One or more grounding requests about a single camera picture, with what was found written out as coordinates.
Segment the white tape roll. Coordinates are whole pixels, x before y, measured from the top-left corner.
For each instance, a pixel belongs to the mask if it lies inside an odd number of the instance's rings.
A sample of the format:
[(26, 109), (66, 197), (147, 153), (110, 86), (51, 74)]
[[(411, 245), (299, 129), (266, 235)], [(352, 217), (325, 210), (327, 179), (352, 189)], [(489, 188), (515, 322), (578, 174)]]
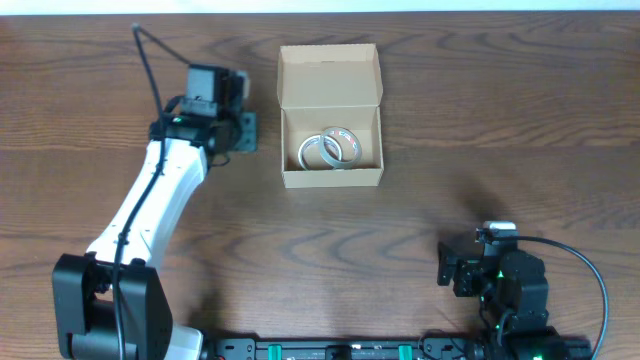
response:
[[(306, 138), (298, 148), (297, 158), (299, 166), (306, 171), (329, 170), (332, 166), (327, 163), (319, 152), (320, 136), (312, 135)], [(335, 160), (343, 159), (343, 149), (337, 140), (326, 137), (324, 148)]]

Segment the brown cardboard box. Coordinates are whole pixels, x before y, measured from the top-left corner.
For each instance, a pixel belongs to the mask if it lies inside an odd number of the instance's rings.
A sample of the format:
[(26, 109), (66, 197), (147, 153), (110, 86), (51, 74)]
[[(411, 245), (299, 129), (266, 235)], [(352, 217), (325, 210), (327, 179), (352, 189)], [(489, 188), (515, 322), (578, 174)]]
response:
[[(281, 109), (281, 173), (289, 189), (377, 186), (384, 171), (380, 105), (383, 85), (374, 44), (296, 45), (280, 48), (277, 96)], [(362, 157), (352, 169), (303, 170), (301, 143), (326, 128), (359, 139)], [(343, 159), (353, 156), (335, 137)]]

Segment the grey tape roll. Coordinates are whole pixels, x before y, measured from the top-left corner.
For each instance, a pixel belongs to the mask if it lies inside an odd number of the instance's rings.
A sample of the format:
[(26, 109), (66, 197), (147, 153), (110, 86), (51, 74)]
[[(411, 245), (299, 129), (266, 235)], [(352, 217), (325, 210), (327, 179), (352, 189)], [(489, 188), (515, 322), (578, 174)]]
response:
[[(353, 152), (353, 156), (350, 159), (338, 160), (334, 158), (325, 148), (325, 145), (324, 145), (325, 141), (328, 138), (335, 138), (335, 137), (342, 137), (346, 141), (346, 144)], [(359, 163), (363, 153), (361, 143), (359, 139), (356, 137), (356, 135), (352, 133), (350, 130), (342, 127), (326, 128), (319, 135), (319, 146), (320, 146), (321, 158), (334, 169), (342, 169), (342, 170), (352, 169)]]

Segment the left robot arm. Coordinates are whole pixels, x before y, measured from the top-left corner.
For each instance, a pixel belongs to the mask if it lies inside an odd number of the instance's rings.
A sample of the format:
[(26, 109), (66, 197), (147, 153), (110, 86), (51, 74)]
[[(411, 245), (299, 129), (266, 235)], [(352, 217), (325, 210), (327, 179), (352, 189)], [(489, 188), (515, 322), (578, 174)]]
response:
[(174, 321), (158, 270), (214, 158), (256, 151), (256, 115), (243, 108), (248, 95), (244, 71), (189, 66), (185, 94), (151, 124), (143, 167), (108, 227), (84, 254), (64, 254), (53, 268), (63, 358), (215, 358), (202, 331)]

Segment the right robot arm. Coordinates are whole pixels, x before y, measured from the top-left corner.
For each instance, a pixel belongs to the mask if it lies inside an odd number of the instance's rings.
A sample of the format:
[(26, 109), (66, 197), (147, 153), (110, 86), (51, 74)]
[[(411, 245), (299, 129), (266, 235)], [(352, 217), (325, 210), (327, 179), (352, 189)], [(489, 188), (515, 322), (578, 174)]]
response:
[(463, 359), (569, 359), (570, 346), (548, 325), (549, 284), (543, 261), (514, 241), (484, 245), (481, 255), (465, 255), (438, 244), (440, 286), (457, 297), (479, 299), (485, 324), (466, 341)]

